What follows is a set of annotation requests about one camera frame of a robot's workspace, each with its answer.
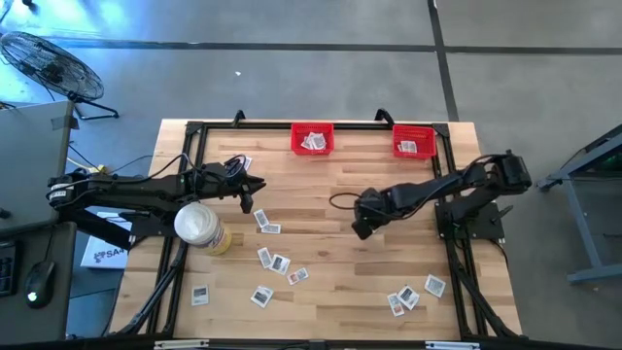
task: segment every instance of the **plastic container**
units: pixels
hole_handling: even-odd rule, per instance
[[[302,147],[304,137],[310,132],[323,133],[327,141],[324,150],[307,150]],[[328,122],[294,122],[292,123],[292,151],[299,156],[328,155],[334,150],[334,129]]]
[[[417,152],[402,152],[397,145],[401,141],[414,141]],[[393,154],[401,158],[427,159],[436,156],[436,138],[434,129],[424,126],[393,126]]]
[[[207,206],[194,202],[183,207],[175,216],[175,232],[184,241],[205,248],[208,255],[224,253],[231,245],[231,234]]]

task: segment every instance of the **electric fan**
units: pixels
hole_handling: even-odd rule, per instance
[[[32,34],[13,31],[0,38],[2,55],[28,78],[58,92],[74,103],[86,103],[112,112],[112,115],[84,117],[81,120],[118,118],[119,113],[92,101],[104,95],[101,79],[87,65],[55,44]]]

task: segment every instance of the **computer mouse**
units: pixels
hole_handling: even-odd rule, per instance
[[[50,303],[54,285],[54,262],[35,263],[26,276],[24,296],[32,308],[42,308]]]

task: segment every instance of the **red plastic basket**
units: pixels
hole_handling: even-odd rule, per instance
[[[417,153],[402,152],[397,148],[401,141],[414,141]],[[434,129],[422,126],[393,126],[393,154],[402,158],[427,159],[436,155]]]
[[[324,150],[307,150],[302,147],[304,137],[310,132],[323,133],[327,140]],[[292,123],[292,151],[299,156],[328,155],[334,150],[334,131],[331,123],[327,122],[294,122]]]

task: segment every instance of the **fan stand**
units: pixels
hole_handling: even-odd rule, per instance
[[[92,121],[92,120],[98,120],[98,119],[118,118],[119,117],[119,112],[117,112],[117,110],[112,109],[110,107],[102,106],[102,105],[97,104],[95,102],[86,101],[85,99],[81,98],[76,92],[69,92],[67,94],[67,98],[74,103],[74,109],[76,110],[76,113],[78,114],[78,118],[80,118],[81,121]],[[112,112],[113,114],[111,114],[111,115],[104,115],[104,116],[96,116],[96,117],[85,117],[82,114],[82,112],[80,112],[80,110],[78,109],[78,105],[77,105],[78,103],[85,103],[85,104],[97,107],[99,109],[103,109],[105,111]]]

